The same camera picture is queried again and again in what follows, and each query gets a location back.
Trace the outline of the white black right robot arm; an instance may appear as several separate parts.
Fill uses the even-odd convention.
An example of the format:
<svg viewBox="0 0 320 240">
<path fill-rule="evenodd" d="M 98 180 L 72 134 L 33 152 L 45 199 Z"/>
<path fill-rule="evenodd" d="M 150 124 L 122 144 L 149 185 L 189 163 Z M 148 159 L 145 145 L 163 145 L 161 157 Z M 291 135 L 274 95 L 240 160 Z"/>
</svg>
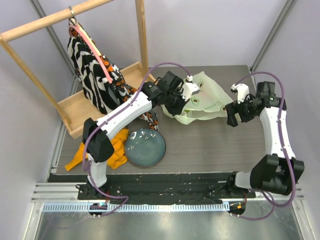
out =
<svg viewBox="0 0 320 240">
<path fill-rule="evenodd" d="M 303 161 L 294 154 L 286 126 L 287 106 L 276 96 L 275 83 L 264 81 L 257 85 L 256 94 L 243 83 L 233 84 L 231 91 L 237 99 L 225 106 L 227 124 L 238 126 L 236 116 L 247 123 L 258 117 L 262 123 L 265 156 L 249 172 L 234 172 L 226 184 L 226 193 L 233 198 L 244 189 L 256 189 L 288 196 L 304 172 Z"/>
</svg>

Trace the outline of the light green plastic bag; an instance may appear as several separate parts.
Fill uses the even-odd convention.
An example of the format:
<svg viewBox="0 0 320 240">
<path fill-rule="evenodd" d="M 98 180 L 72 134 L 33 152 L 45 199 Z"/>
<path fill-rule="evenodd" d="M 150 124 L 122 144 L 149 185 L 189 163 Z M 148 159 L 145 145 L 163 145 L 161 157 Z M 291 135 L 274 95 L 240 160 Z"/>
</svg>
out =
<svg viewBox="0 0 320 240">
<path fill-rule="evenodd" d="M 232 98 L 223 88 L 204 71 L 193 76 L 193 82 L 199 86 L 199 93 L 192 95 L 184 106 L 180 115 L 171 115 L 162 105 L 163 113 L 169 118 L 175 118 L 178 122 L 188 125 L 195 120 L 211 120 L 218 117 L 226 117 L 225 105 L 233 102 Z"/>
</svg>

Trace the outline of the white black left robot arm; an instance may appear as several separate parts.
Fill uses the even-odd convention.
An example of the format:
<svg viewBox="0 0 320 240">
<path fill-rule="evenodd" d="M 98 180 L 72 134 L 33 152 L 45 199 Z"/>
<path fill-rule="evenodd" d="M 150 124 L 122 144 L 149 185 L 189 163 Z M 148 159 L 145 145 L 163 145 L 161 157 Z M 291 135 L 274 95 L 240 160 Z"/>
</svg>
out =
<svg viewBox="0 0 320 240">
<path fill-rule="evenodd" d="M 83 125 L 82 141 L 84 156 L 89 160 L 89 166 L 84 167 L 91 184 L 89 194 L 97 200 L 106 195 L 106 161 L 115 152 L 111 140 L 120 130 L 156 106 L 164 105 L 172 116 L 180 115 L 192 95 L 199 90 L 192 76 L 183 80 L 168 71 L 157 82 L 144 82 L 129 100 L 111 113 L 98 120 L 88 118 Z"/>
</svg>

